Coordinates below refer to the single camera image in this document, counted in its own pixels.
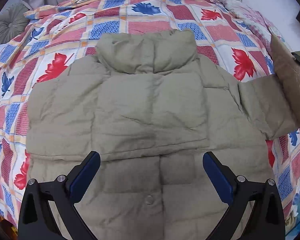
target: blue gripper pad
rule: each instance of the blue gripper pad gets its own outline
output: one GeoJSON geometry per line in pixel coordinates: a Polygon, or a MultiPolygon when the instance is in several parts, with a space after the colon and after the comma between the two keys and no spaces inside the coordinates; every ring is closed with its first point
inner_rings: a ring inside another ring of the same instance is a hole
{"type": "Polygon", "coordinates": [[[81,201],[95,174],[99,170],[101,164],[99,153],[91,152],[90,155],[92,156],[70,185],[70,201],[72,203],[78,203],[81,201]]]}
{"type": "Polygon", "coordinates": [[[216,189],[221,201],[231,205],[234,195],[233,188],[209,153],[203,155],[202,163],[203,168],[216,189]]]}

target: pleated round cushion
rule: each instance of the pleated round cushion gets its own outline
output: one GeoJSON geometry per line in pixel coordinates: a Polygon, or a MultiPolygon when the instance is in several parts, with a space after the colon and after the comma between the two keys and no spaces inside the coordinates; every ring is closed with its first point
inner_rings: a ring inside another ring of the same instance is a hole
{"type": "Polygon", "coordinates": [[[22,3],[18,3],[0,14],[0,44],[9,42],[25,30],[29,19],[23,13],[28,10],[22,3]]]}

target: jacket button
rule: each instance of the jacket button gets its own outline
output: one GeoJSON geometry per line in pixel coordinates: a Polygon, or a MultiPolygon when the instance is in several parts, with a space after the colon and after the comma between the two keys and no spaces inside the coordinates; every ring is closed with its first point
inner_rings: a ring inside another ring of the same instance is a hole
{"type": "Polygon", "coordinates": [[[154,202],[153,197],[152,197],[151,195],[148,195],[148,196],[146,197],[146,204],[147,204],[147,205],[152,205],[153,202],[154,202]]]}

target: puffer jacket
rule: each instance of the puffer jacket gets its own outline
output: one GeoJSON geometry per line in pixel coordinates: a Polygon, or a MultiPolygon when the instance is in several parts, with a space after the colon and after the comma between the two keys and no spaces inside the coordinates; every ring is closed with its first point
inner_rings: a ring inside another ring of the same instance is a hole
{"type": "Polygon", "coordinates": [[[264,182],[265,140],[300,125],[300,67],[275,36],[272,46],[277,75],[241,83],[197,54],[190,30],[104,34],[96,55],[34,86],[28,176],[54,180],[97,151],[101,167],[76,208],[99,240],[205,239],[227,205],[202,155],[264,182]]]}

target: checkered bed sheet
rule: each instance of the checkered bed sheet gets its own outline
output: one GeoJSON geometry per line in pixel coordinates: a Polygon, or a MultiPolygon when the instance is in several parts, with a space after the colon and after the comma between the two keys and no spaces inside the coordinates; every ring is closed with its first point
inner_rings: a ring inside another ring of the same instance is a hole
{"type": "MultiPolygon", "coordinates": [[[[189,28],[198,53],[242,82],[273,69],[261,41],[216,0],[69,0],[26,16],[31,19],[26,30],[0,53],[0,214],[14,225],[31,157],[26,132],[32,87],[57,77],[76,59],[95,54],[103,33],[189,28]]],[[[300,181],[300,134],[291,135],[291,140],[286,135],[267,142],[285,215],[300,181]]]]}

